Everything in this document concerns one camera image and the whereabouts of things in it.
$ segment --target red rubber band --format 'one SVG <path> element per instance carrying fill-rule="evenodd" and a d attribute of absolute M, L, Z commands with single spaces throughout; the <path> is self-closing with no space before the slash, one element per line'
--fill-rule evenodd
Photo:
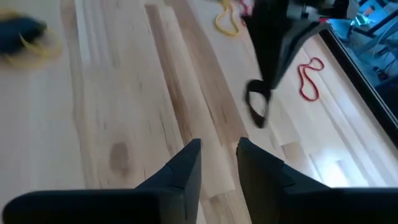
<path fill-rule="evenodd" d="M 311 64 L 312 64 L 313 61 L 319 62 L 319 64 L 321 65 L 321 67 L 320 67 L 320 68 L 315 68 L 315 67 L 311 66 Z M 311 70 L 313 70 L 313 71 L 321 71 L 321 70 L 323 70 L 324 68 L 325 68 L 325 64 L 323 64 L 323 62 L 322 62 L 319 58 L 317 58 L 317 57 L 311 58 L 310 63 L 308 63 L 308 64 L 301 64 L 301 65 L 299 65 L 299 66 L 297 67 L 298 74 L 299 74 L 299 77 L 300 77 L 300 82 L 301 82 L 301 84 L 300 84 L 300 95 L 301 95 L 305 100 L 307 100 L 307 101 L 309 101 L 309 102 L 313 102 L 313 101 L 316 101 L 316 100 L 319 99 L 319 90 L 318 90 L 318 87 L 317 87 L 316 84 L 313 82 L 313 80 L 308 76 L 308 74 L 307 74 L 307 72 L 306 72 L 306 69 L 311 69 Z M 304 88 L 304 78 L 307 79 L 308 82 L 312 85 L 313 90 L 314 90 L 314 92 L 315 92 L 315 97 L 314 97 L 314 98 L 310 98 L 309 96 L 307 96 L 307 95 L 304 93 L 304 90 L 303 90 L 303 88 Z"/>

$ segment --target black strap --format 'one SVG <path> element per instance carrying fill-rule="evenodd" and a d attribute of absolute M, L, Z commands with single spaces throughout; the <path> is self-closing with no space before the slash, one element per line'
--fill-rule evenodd
<path fill-rule="evenodd" d="M 259 115 L 254 108 L 251 106 L 250 93 L 259 93 L 266 100 L 266 110 L 264 115 Z M 249 107 L 251 118 L 258 128 L 263 128 L 266 125 L 266 119 L 268 118 L 268 105 L 271 100 L 271 89 L 266 85 L 264 81 L 261 80 L 250 80 L 246 85 L 246 94 L 244 97 L 244 101 L 246 105 Z"/>

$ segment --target wood grain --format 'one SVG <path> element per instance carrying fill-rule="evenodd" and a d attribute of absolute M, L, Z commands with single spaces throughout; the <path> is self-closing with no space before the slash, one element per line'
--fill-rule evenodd
<path fill-rule="evenodd" d="M 173 9 L 147 5 L 146 10 L 183 142 L 202 140 L 202 190 L 208 197 L 234 190 L 226 149 L 218 139 Z"/>
<path fill-rule="evenodd" d="M 157 7 L 147 13 L 147 3 Z M 192 138 L 203 141 L 198 223 L 250 223 L 235 156 L 242 136 L 331 187 L 398 183 L 398 151 L 317 35 L 274 91 L 269 126 L 257 129 L 242 99 L 260 77 L 253 46 L 244 29 L 237 38 L 214 29 L 217 2 L 0 8 L 45 20 L 63 45 L 36 70 L 0 62 L 0 207 L 33 190 L 134 188 Z M 297 74 L 311 57 L 325 63 L 310 73 L 321 96 L 313 103 L 300 97 Z"/>

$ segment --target black fabric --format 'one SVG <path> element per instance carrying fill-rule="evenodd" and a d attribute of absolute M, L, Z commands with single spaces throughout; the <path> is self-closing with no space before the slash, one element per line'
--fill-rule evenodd
<path fill-rule="evenodd" d="M 43 36 L 46 25 L 29 17 L 0 21 L 0 54 L 16 54 L 24 49 L 21 36 L 33 42 Z"/>

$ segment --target blurry object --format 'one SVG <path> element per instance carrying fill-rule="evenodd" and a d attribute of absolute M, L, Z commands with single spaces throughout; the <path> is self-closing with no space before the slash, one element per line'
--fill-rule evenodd
<path fill-rule="evenodd" d="M 55 36 L 56 44 L 53 49 L 46 49 L 38 43 L 46 33 Z M 39 61 L 27 63 L 14 58 L 23 50 L 40 57 Z M 17 67 L 39 67 L 46 58 L 56 56 L 61 52 L 61 44 L 55 33 L 48 29 L 46 23 L 35 20 L 16 11 L 0 11 L 0 54 Z"/>

